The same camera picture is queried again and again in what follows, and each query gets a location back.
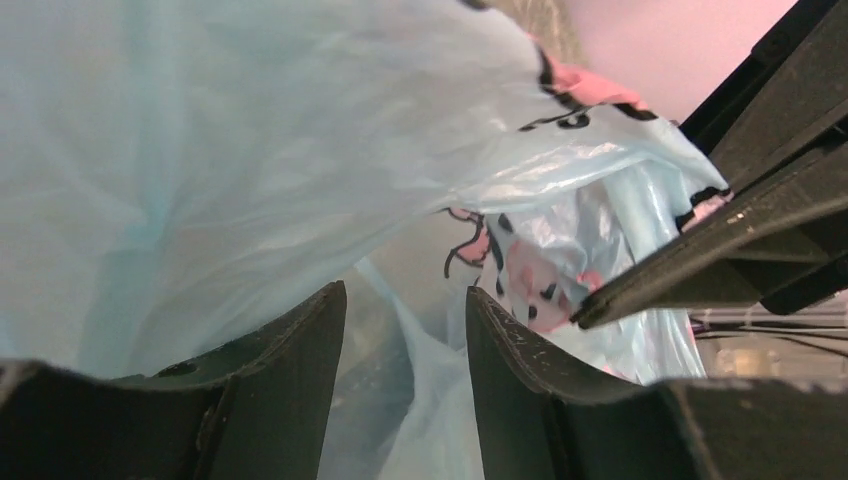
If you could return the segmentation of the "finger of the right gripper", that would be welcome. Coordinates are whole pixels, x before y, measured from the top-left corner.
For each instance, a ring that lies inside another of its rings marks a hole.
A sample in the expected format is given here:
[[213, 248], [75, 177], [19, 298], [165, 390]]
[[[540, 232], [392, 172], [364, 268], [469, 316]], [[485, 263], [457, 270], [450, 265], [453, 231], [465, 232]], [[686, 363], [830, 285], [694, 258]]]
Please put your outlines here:
[[847, 155], [804, 155], [587, 297], [597, 328], [655, 308], [789, 315], [847, 287]]
[[847, 1], [797, 2], [683, 122], [737, 192], [847, 133]]

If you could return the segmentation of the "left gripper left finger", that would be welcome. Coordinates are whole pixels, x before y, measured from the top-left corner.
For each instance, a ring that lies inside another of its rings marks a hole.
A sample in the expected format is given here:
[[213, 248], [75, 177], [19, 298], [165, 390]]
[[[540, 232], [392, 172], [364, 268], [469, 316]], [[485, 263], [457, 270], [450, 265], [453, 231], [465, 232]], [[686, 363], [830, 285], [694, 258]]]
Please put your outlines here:
[[313, 479], [343, 343], [336, 281], [155, 376], [1, 364], [5, 479]]

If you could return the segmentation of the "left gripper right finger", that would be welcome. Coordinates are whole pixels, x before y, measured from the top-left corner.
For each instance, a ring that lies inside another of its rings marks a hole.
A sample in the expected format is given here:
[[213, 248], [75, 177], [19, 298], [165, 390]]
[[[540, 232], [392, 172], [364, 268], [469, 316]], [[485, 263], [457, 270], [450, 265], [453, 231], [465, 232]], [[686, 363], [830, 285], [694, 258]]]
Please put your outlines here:
[[633, 384], [466, 295], [488, 479], [843, 479], [843, 381], [695, 378]]

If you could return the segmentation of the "light blue plastic bag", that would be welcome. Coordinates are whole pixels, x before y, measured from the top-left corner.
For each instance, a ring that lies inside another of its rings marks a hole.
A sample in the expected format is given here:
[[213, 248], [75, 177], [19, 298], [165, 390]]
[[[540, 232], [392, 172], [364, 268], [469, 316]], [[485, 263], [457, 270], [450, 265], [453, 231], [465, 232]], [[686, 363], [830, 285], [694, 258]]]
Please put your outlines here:
[[562, 318], [725, 186], [629, 97], [474, 1], [5, 1], [1, 355], [151, 375], [345, 279], [320, 477], [480, 479], [471, 285], [609, 374], [705, 373], [683, 310]]

